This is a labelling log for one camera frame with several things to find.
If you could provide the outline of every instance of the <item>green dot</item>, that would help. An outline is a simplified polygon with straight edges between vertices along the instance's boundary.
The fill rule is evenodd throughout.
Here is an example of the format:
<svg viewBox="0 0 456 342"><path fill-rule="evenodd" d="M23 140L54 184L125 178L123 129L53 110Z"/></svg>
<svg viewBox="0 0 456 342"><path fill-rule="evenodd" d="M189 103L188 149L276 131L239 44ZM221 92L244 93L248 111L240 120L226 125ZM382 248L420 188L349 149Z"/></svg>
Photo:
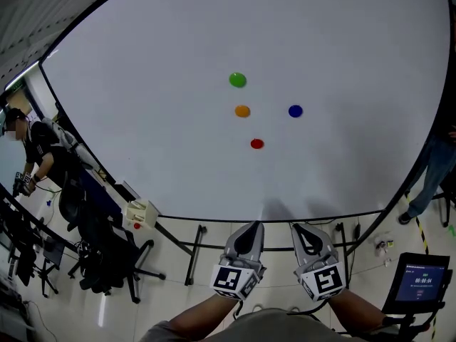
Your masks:
<svg viewBox="0 0 456 342"><path fill-rule="evenodd" d="M247 79L240 72L234 72L229 75L229 82L237 88L242 88L247 83Z"/></svg>

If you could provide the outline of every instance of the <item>person's hand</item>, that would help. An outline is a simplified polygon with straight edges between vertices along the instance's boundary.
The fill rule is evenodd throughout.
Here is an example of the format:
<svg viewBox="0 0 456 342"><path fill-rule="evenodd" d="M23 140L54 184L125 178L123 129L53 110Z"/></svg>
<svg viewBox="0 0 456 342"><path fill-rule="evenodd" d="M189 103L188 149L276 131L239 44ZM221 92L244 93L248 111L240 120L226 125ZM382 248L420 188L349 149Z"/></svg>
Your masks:
<svg viewBox="0 0 456 342"><path fill-rule="evenodd" d="M32 195L32 193L36 190L36 183L33 180L30 180L30 183L27 185L28 188L28 195Z"/></svg>
<svg viewBox="0 0 456 342"><path fill-rule="evenodd" d="M449 132L448 135L453 139L453 142L456 143L456 132Z"/></svg>

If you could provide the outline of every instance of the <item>yellow and black tape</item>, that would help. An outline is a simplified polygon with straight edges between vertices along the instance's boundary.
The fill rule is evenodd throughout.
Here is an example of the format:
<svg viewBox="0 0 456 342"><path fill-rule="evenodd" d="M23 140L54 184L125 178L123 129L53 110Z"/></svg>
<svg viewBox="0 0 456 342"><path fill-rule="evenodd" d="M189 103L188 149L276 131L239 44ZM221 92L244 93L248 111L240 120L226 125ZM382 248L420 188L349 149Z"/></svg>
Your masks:
<svg viewBox="0 0 456 342"><path fill-rule="evenodd" d="M425 253L429 254L429 246L428 246L428 242L426 241L425 232L423 231L423 227L421 226L421 223L420 223L420 220L418 219L418 217L415 217L415 221L416 221L416 224L418 225L418 228L420 229L421 239L422 239L423 244L425 246ZM432 342L434 342L435 331L436 331L435 324L436 323L437 323L437 316L435 316L434 319L432 320L432 337L431 337L431 341Z"/></svg>
<svg viewBox="0 0 456 342"><path fill-rule="evenodd" d="M421 234L421 239L423 240L423 244L425 245L425 253L429 254L429 246L428 243L426 242L426 237L425 237L425 232L423 231L423 227L421 227L420 220L418 217L415 218L416 224L418 225L418 228L420 229L420 234Z"/></svg>

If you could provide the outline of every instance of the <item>gray shirt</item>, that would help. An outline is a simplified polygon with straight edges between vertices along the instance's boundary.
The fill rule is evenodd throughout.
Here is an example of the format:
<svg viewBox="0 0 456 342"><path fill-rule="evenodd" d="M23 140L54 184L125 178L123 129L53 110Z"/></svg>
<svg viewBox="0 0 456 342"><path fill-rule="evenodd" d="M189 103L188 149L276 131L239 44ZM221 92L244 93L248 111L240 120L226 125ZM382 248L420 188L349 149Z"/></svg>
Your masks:
<svg viewBox="0 0 456 342"><path fill-rule="evenodd" d="M169 322L152 327L140 342L183 342ZM239 317L228 328L205 339L206 342L361 342L364 339L346 338L310 316L290 316L281 309L265 309Z"/></svg>

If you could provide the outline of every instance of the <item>orange dot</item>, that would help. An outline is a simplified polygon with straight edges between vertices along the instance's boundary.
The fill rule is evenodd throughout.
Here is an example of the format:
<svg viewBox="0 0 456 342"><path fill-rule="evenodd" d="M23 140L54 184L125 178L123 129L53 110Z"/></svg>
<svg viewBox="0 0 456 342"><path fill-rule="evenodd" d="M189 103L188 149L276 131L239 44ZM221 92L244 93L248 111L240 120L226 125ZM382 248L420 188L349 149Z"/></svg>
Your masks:
<svg viewBox="0 0 456 342"><path fill-rule="evenodd" d="M245 105L238 105L236 109L234 109L234 112L241 118L247 118L250 115L250 109Z"/></svg>

